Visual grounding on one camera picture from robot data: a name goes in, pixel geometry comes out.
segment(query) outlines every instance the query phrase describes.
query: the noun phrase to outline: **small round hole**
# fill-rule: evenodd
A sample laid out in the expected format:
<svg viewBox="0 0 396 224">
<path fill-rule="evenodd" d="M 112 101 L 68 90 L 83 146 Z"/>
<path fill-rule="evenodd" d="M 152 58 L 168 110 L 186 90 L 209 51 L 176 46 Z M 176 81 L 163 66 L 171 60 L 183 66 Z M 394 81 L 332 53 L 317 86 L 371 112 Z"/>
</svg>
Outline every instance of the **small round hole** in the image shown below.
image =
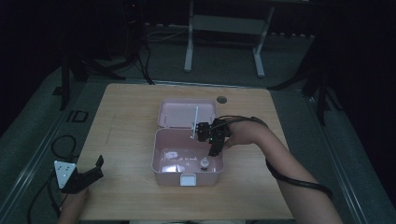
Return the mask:
<svg viewBox="0 0 396 224">
<path fill-rule="evenodd" d="M 219 96 L 218 102 L 219 102 L 219 104 L 225 104 L 225 103 L 227 103 L 227 98 L 225 96 Z"/>
</svg>

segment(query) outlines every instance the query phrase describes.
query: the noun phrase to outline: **small bottle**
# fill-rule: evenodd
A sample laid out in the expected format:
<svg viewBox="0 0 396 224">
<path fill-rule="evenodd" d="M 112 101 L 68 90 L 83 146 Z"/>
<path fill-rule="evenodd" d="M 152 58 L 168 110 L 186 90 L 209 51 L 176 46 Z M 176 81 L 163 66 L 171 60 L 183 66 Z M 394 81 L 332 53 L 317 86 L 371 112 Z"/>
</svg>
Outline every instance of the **small bottle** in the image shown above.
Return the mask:
<svg viewBox="0 0 396 224">
<path fill-rule="evenodd" d="M 209 166 L 209 160 L 207 159 L 207 157 L 204 157 L 201 160 L 201 170 L 203 170 L 203 171 L 207 170 L 208 166 Z"/>
</svg>

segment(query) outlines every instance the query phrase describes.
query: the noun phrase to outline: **wooden table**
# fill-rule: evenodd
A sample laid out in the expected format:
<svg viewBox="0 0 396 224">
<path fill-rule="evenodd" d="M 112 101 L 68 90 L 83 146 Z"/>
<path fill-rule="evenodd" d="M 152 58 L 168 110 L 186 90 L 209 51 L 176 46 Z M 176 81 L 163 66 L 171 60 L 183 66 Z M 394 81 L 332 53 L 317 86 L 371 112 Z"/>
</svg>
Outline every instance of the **wooden table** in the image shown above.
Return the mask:
<svg viewBox="0 0 396 224">
<path fill-rule="evenodd" d="M 255 116 L 286 145 L 267 90 L 110 84 L 78 160 L 91 169 L 99 155 L 104 177 L 90 186 L 82 219 L 203 220 L 292 218 L 264 156 L 255 145 L 223 152 L 224 169 L 214 187 L 159 186 L 151 168 L 154 135 L 163 98 L 225 96 L 218 114 Z"/>
</svg>

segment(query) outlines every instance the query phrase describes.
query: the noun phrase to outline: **table leg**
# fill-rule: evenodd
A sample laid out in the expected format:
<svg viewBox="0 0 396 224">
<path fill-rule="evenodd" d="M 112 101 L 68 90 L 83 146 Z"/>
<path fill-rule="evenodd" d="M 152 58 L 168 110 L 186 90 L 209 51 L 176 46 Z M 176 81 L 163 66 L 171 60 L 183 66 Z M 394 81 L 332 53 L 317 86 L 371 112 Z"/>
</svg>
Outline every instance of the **table leg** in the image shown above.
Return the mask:
<svg viewBox="0 0 396 224">
<path fill-rule="evenodd" d="M 262 27 L 262 34 L 259 45 L 253 48 L 253 57 L 254 57 L 254 62 L 256 64 L 258 77 L 264 77 L 264 69 L 262 67 L 262 56 L 260 55 L 260 53 L 262 52 L 262 45 L 264 44 L 265 37 L 267 36 L 268 28 L 270 26 L 271 19 L 274 14 L 274 10 L 275 10 L 274 7 L 270 7 L 270 9 L 268 10 L 267 19 L 264 23 L 264 26 Z"/>
<path fill-rule="evenodd" d="M 189 17 L 189 43 L 187 45 L 187 52 L 186 52 L 186 61 L 184 62 L 184 71 L 190 72 L 191 71 L 191 64 L 192 64 L 192 52 L 193 52 L 193 44 L 192 44 L 192 24 L 193 24 L 193 7 L 194 2 L 190 0 L 190 17 Z"/>
</svg>

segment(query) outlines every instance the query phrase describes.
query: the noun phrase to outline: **hand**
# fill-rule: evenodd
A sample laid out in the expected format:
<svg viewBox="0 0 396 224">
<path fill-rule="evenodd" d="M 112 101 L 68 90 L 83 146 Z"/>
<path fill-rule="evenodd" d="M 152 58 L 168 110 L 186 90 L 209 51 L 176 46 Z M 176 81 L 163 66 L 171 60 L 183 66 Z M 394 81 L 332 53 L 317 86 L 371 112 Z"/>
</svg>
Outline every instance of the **hand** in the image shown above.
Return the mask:
<svg viewBox="0 0 396 224">
<path fill-rule="evenodd" d="M 76 223 L 89 195 L 88 188 L 77 194 L 68 194 L 61 208 L 58 223 Z"/>
<path fill-rule="evenodd" d="M 223 149 L 236 145 L 257 144 L 269 129 L 254 121 L 238 121 L 228 125 L 231 137 L 224 143 Z"/>
</svg>

